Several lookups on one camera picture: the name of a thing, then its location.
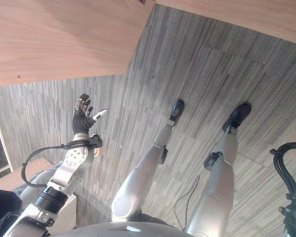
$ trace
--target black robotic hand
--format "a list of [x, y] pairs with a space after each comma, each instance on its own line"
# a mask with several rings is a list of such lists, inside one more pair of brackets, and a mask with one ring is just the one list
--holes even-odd
[[108, 110], [104, 109], [98, 112], [96, 115], [90, 117], [90, 113], [93, 107], [89, 107], [91, 101], [88, 100], [89, 96], [87, 94], [82, 94], [74, 107], [74, 114], [72, 119], [72, 127], [74, 134], [86, 133], [89, 134], [89, 129], [95, 122], [103, 117]]

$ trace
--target black cable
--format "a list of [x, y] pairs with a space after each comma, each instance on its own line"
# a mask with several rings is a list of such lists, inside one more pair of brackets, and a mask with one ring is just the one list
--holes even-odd
[[[188, 202], [189, 202], [189, 200], [190, 200], [192, 194], [194, 193], [194, 191], [195, 191], [195, 189], [196, 189], [196, 187], [197, 187], [197, 185], [198, 185], [199, 178], [200, 178], [200, 176], [198, 175], [198, 176], [196, 177], [196, 179], [195, 179], [193, 185], [192, 185], [191, 188], [189, 189], [189, 191], [188, 191], [186, 194], [184, 194], [183, 196], [181, 196], [181, 197], [176, 201], [176, 203], [174, 204], [174, 207], [173, 207], [174, 214], [175, 214], [176, 219], [177, 219], [177, 221], [178, 221], [178, 223], [179, 223], [179, 225], [180, 225], [180, 227], [181, 227], [182, 230], [184, 230], [185, 227], [186, 227]], [[186, 195], [188, 195], [191, 191], [192, 191], [192, 193], [191, 193], [190, 196], [188, 197], [187, 204], [186, 204], [186, 209], [185, 209], [185, 226], [182, 227], [181, 222], [180, 222], [180, 220], [179, 220], [179, 218], [178, 218], [178, 215], [177, 215], [177, 213], [176, 213], [176, 206], [177, 206], [178, 202], [179, 202], [182, 198], [184, 198]]]
[[22, 170], [21, 170], [21, 177], [23, 179], [23, 181], [28, 185], [28, 186], [31, 186], [31, 187], [34, 187], [34, 188], [40, 188], [40, 187], [46, 187], [47, 184], [32, 184], [31, 182], [29, 182], [26, 178], [26, 175], [25, 175], [25, 169], [26, 169], [26, 166], [28, 165], [28, 162], [35, 156], [37, 155], [38, 153], [42, 152], [42, 151], [45, 151], [45, 150], [49, 150], [49, 149], [66, 149], [66, 147], [64, 145], [60, 145], [60, 146], [54, 146], [54, 147], [44, 147], [44, 148], [40, 148], [36, 151], [34, 151], [33, 153], [31, 153], [29, 155], [29, 157], [27, 157], [26, 161], [22, 164]]
[[291, 174], [289, 173], [289, 171], [286, 169], [284, 160], [283, 160], [284, 154], [291, 149], [296, 149], [296, 142], [286, 143], [280, 146], [277, 151], [272, 149], [270, 152], [274, 155], [273, 163], [277, 173], [280, 175], [280, 177], [284, 181], [292, 198], [295, 198], [296, 182], [294, 178], [291, 176]]
[[7, 214], [5, 214], [1, 219], [0, 219], [0, 233], [2, 231], [2, 228], [5, 224], [5, 222], [7, 221], [7, 219], [9, 219], [12, 216], [16, 216], [19, 217], [20, 216], [20, 212], [19, 211], [12, 211], [12, 212], [8, 212]]
[[191, 197], [192, 197], [192, 195], [193, 195], [193, 193], [194, 193], [194, 191], [195, 191], [195, 189], [196, 189], [196, 187], [197, 187], [197, 185], [198, 185], [199, 175], [196, 177], [195, 181], [196, 181], [196, 185], [195, 185], [195, 187], [194, 187], [192, 193], [189, 195], [188, 200], [187, 200], [187, 203], [186, 203], [186, 209], [185, 209], [185, 226], [184, 226], [183, 230], [185, 230], [185, 228], [186, 228], [186, 224], [187, 224], [187, 208], [188, 208], [188, 203], [189, 203], [189, 201], [190, 201], [190, 199], [191, 199]]

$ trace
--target black object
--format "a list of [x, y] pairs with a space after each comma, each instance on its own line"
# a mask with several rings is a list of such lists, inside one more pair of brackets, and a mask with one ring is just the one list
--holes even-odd
[[94, 148], [98, 148], [102, 146], [102, 140], [98, 135], [94, 135], [92, 137], [89, 138], [89, 140], [77, 140], [77, 141], [72, 141], [72, 142], [68, 142], [66, 145], [61, 144], [60, 146], [54, 146], [54, 147], [44, 147], [44, 148], [40, 148], [36, 151], [34, 151], [33, 153], [31, 153], [29, 155], [29, 157], [27, 157], [26, 161], [22, 164], [22, 170], [21, 170], [21, 177], [23, 179], [23, 181], [31, 187], [34, 188], [39, 188], [39, 187], [45, 187], [46, 184], [32, 184], [31, 182], [29, 182], [26, 178], [25, 175], [25, 170], [26, 170], [26, 166], [28, 165], [28, 162], [38, 153], [45, 151], [45, 150], [49, 150], [49, 149], [64, 149], [64, 150], [68, 150], [71, 148], [77, 148], [77, 147], [88, 147], [90, 149], [94, 149]]
[[91, 103], [91, 100], [88, 100], [88, 98], [89, 95], [87, 95], [86, 93], [83, 93], [79, 97], [79, 99], [81, 99], [81, 106], [85, 108], [85, 113], [83, 112], [81, 107], [74, 109], [72, 127], [75, 135], [77, 133], [89, 134], [89, 129], [96, 122], [92, 117], [89, 117], [91, 111], [93, 110], [93, 107], [90, 107], [88, 110], [86, 110]]
[[166, 146], [164, 146], [163, 153], [162, 153], [159, 164], [163, 164], [165, 162], [165, 160], [167, 158], [167, 154], [168, 154], [168, 150], [167, 150]]
[[0, 237], [6, 233], [19, 216], [19, 211], [12, 211], [8, 212], [0, 219]]
[[170, 120], [176, 122], [177, 119], [182, 115], [184, 110], [184, 102], [182, 100], [177, 100], [172, 108]]
[[42, 209], [58, 214], [60, 209], [65, 205], [67, 199], [68, 196], [64, 193], [52, 187], [48, 187], [41, 192], [34, 204]]
[[230, 115], [229, 119], [222, 126], [222, 130], [226, 132], [229, 125], [234, 128], [240, 126], [243, 120], [249, 115], [251, 112], [251, 105], [249, 103], [243, 103], [239, 105]]
[[9, 212], [20, 209], [22, 201], [14, 192], [0, 190], [0, 220]]
[[207, 169], [207, 170], [209, 170], [209, 171], [211, 171], [212, 170], [212, 167], [215, 164], [215, 162], [217, 161], [218, 157], [219, 157], [219, 154], [218, 153], [216, 153], [216, 152], [210, 153], [207, 156], [206, 160], [204, 160], [204, 163], [203, 163], [204, 164], [204, 168]]
[[80, 110], [79, 113], [74, 115], [72, 119], [72, 127], [73, 127], [74, 134], [77, 134], [77, 133], [89, 134], [89, 129], [92, 127], [94, 123], [95, 123], [95, 120], [92, 117], [86, 117], [86, 115], [82, 112], [82, 110]]
[[286, 143], [280, 146], [278, 150], [272, 149], [270, 153], [274, 155], [274, 167], [289, 191], [289, 194], [286, 194], [286, 198], [291, 201], [291, 204], [285, 208], [281, 207], [280, 212], [285, 216], [284, 224], [288, 233], [292, 237], [296, 237], [296, 182], [286, 169], [283, 161], [284, 154], [291, 149], [296, 149], [296, 142]]
[[[200, 176], [198, 175], [198, 176], [196, 177], [196, 179], [195, 179], [195, 181], [194, 181], [192, 187], [190, 188], [190, 190], [189, 190], [186, 194], [184, 194], [182, 197], [180, 197], [180, 198], [176, 201], [176, 203], [174, 204], [174, 207], [173, 207], [173, 210], [174, 210], [174, 214], [175, 214], [175, 216], [176, 216], [176, 219], [177, 219], [177, 221], [178, 221], [178, 223], [179, 223], [179, 225], [180, 225], [180, 227], [181, 227], [181, 229], [182, 229], [183, 231], [185, 230], [185, 228], [186, 228], [186, 224], [187, 224], [187, 209], [188, 209], [188, 203], [189, 203], [189, 201], [190, 201], [190, 199], [191, 199], [191, 197], [192, 197], [192, 195], [193, 195], [193, 193], [194, 193], [194, 191], [195, 191], [195, 189], [196, 189], [196, 187], [197, 187], [197, 185], [198, 185], [199, 178], [200, 178]], [[180, 220], [179, 220], [179, 218], [178, 218], [178, 215], [177, 215], [177, 212], [176, 212], [176, 205], [178, 204], [178, 202], [179, 202], [182, 198], [184, 198], [184, 197], [185, 197], [186, 195], [188, 195], [190, 192], [191, 192], [191, 194], [189, 195], [189, 197], [188, 197], [188, 199], [187, 199], [186, 208], [185, 208], [185, 225], [184, 225], [184, 227], [182, 227], [181, 222], [180, 222]]]

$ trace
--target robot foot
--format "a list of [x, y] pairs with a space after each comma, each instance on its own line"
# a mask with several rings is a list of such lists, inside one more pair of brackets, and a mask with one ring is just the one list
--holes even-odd
[[244, 103], [239, 105], [230, 115], [229, 119], [222, 126], [222, 130], [225, 132], [228, 126], [231, 124], [232, 127], [237, 128], [240, 126], [243, 120], [251, 112], [251, 105], [249, 103]]
[[174, 122], [174, 125], [177, 123], [178, 118], [181, 116], [183, 110], [184, 110], [184, 102], [182, 100], [177, 100], [172, 108], [172, 112], [169, 118], [169, 120]]

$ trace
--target floor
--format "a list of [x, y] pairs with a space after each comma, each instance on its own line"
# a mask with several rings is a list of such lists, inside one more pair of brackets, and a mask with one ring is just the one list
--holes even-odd
[[[203, 161], [230, 112], [248, 101], [253, 110], [238, 132], [226, 236], [280, 236], [277, 209], [287, 204], [287, 190], [269, 150], [285, 143], [296, 124], [296, 44], [156, 5], [124, 75], [0, 87], [1, 129], [14, 167], [40, 147], [72, 139], [72, 109], [83, 92], [109, 113], [90, 132], [101, 136], [103, 147], [76, 192], [80, 226], [109, 221], [114, 194], [181, 98], [185, 111], [143, 206], [144, 213], [178, 227], [175, 201], [200, 175], [190, 217], [209, 176]], [[42, 156], [56, 163], [64, 153]], [[296, 177], [296, 164], [289, 155], [286, 160]], [[186, 201], [177, 207], [181, 222]]]

